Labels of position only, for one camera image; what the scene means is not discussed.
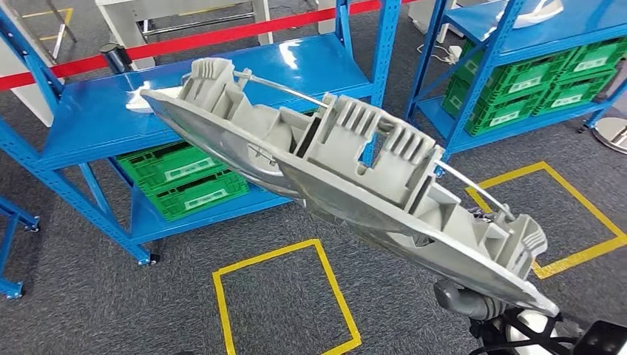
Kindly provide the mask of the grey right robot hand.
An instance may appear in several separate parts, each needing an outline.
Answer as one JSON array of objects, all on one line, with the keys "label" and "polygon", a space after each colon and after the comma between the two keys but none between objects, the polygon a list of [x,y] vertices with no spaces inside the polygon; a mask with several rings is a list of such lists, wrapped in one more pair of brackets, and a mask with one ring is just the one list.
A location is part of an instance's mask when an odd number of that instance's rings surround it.
[{"label": "grey right robot hand", "polygon": [[441,307],[480,321],[495,319],[505,312],[505,302],[473,289],[480,283],[480,274],[488,272],[485,265],[446,246],[437,246],[430,255],[433,268],[450,278],[434,286],[435,298]]}]

